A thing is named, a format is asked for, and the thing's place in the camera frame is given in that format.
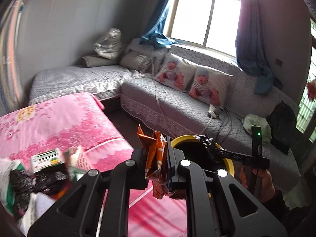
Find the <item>right hand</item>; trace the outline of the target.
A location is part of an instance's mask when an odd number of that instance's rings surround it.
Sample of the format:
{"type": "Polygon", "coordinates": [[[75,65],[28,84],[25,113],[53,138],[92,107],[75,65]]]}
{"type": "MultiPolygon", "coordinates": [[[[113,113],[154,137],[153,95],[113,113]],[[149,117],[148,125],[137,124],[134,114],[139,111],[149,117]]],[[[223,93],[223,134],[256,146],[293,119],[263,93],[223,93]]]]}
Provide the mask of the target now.
{"type": "MultiPolygon", "coordinates": [[[[267,202],[275,195],[275,192],[276,192],[275,187],[272,182],[272,177],[271,177],[270,172],[267,170],[262,170],[262,169],[257,169],[257,168],[254,168],[252,172],[262,179],[261,192],[258,197],[258,200],[261,203],[267,202]]],[[[246,189],[248,189],[247,176],[246,176],[246,171],[245,171],[244,166],[241,167],[241,173],[239,175],[239,178],[241,180],[242,185],[246,189]]]]}

